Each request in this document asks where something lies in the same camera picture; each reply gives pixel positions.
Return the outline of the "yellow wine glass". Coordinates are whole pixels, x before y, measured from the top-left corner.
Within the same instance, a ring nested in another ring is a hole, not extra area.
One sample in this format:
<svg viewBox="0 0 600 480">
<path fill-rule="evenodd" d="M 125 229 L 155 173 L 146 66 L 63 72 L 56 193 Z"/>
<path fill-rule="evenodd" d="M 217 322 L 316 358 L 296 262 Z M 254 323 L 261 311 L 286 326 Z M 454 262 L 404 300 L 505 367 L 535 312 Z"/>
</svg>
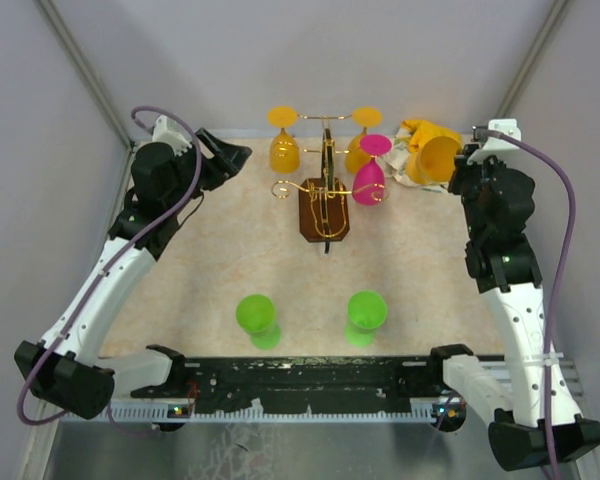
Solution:
<svg viewBox="0 0 600 480">
<path fill-rule="evenodd" d="M 462 144 L 449 136 L 437 136 L 420 147 L 406 163 L 408 178 L 417 185 L 447 183 L 455 171 L 455 156 Z"/>
<path fill-rule="evenodd" d="M 371 159 L 370 155 L 361 149 L 360 142 L 368 134 L 370 128 L 377 127 L 382 123 L 383 115 L 375 107 L 364 106 L 355 109 L 351 118 L 361 128 L 361 132 L 349 142 L 345 154 L 345 167 L 349 173 L 357 174 Z"/>
<path fill-rule="evenodd" d="M 279 174 L 293 173 L 300 165 L 299 147 L 288 129 L 296 123 L 298 114 L 290 106 L 276 106 L 268 112 L 267 120 L 279 128 L 270 144 L 270 168 Z"/>
</svg>

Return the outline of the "pink wine glass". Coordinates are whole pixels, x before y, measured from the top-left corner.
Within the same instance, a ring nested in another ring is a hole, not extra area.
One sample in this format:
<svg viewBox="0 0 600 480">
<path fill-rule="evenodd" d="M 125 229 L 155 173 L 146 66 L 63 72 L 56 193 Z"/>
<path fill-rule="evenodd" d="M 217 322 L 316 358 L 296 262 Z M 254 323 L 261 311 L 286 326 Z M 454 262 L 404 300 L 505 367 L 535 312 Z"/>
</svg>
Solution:
<svg viewBox="0 0 600 480">
<path fill-rule="evenodd" d="M 368 134 L 361 138 L 360 150 L 369 156 L 369 161 L 354 177 L 351 196 L 358 204 L 376 206 L 388 198 L 385 174 L 376 160 L 389 153 L 391 147 L 391 140 L 381 134 Z"/>
</svg>

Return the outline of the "green wine glass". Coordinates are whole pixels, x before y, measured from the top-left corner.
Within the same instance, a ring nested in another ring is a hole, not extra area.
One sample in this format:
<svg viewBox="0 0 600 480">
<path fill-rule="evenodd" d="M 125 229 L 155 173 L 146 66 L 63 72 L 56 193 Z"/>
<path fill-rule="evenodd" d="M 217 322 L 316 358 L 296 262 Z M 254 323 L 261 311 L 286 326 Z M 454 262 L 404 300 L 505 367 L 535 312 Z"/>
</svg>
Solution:
<svg viewBox="0 0 600 480">
<path fill-rule="evenodd" d="M 371 345 L 387 315 L 388 307 L 380 294 L 370 290 L 356 292 L 347 304 L 348 320 L 344 331 L 347 341 L 357 347 Z"/>
<path fill-rule="evenodd" d="M 281 329 L 276 320 L 273 301 L 261 294 L 244 297 L 235 311 L 236 321 L 258 349 L 270 350 L 277 346 Z"/>
</svg>

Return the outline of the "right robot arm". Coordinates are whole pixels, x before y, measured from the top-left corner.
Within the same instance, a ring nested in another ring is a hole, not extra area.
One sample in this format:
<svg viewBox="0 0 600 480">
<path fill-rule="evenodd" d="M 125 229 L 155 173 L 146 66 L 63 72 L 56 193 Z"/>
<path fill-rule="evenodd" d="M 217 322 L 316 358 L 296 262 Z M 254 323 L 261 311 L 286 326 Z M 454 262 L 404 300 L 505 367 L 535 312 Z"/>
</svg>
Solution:
<svg viewBox="0 0 600 480">
<path fill-rule="evenodd" d="M 483 420 L 505 471 L 568 463 L 600 445 L 600 422 L 583 416 L 555 349 L 544 345 L 542 276 L 524 233 L 534 189 L 498 150 L 470 143 L 456 157 L 448 190 L 465 214 L 465 263 L 498 328 L 511 387 L 464 345 L 447 347 L 426 372 L 434 393 L 457 393 Z"/>
</svg>

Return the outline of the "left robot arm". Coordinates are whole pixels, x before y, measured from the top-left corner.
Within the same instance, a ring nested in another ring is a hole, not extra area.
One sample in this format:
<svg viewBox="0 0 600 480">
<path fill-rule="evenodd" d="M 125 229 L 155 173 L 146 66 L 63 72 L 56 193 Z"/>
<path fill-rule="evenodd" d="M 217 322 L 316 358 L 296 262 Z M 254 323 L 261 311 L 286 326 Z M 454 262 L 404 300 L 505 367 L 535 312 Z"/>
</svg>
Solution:
<svg viewBox="0 0 600 480">
<path fill-rule="evenodd" d="M 105 359 L 99 353 L 129 295 L 180 230 L 179 213 L 238 175 L 251 154 L 205 129 L 192 140 L 160 138 L 137 149 L 123 208 L 87 280 L 38 342 L 24 341 L 15 351 L 25 393 L 91 420 L 117 397 L 174 397 L 186 389 L 184 357 L 175 350 L 150 345 Z"/>
</svg>

